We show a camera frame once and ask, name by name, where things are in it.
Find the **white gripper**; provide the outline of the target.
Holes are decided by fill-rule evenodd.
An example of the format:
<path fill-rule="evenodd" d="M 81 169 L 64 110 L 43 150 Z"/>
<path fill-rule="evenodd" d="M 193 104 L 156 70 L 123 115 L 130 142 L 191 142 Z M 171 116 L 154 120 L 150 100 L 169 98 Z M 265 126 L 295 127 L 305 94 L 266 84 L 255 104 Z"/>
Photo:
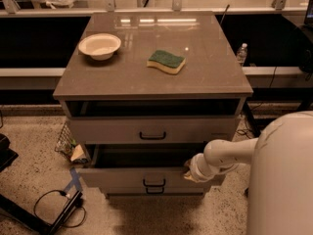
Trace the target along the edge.
<path fill-rule="evenodd" d="M 204 158 L 204 154 L 196 154 L 192 159 L 186 160 L 184 166 L 189 167 L 189 172 L 184 174 L 186 180 L 203 183 L 211 180 L 219 173 L 219 168 L 210 165 Z"/>

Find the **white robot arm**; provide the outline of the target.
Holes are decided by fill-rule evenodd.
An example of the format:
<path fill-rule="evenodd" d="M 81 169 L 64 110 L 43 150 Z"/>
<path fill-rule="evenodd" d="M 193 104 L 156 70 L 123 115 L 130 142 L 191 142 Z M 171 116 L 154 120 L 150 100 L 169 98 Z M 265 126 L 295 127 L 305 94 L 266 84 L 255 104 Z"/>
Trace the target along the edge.
<path fill-rule="evenodd" d="M 213 140 L 187 161 L 185 178 L 207 182 L 250 165 L 246 235 L 313 235 L 313 112 L 287 114 L 260 136 Z"/>

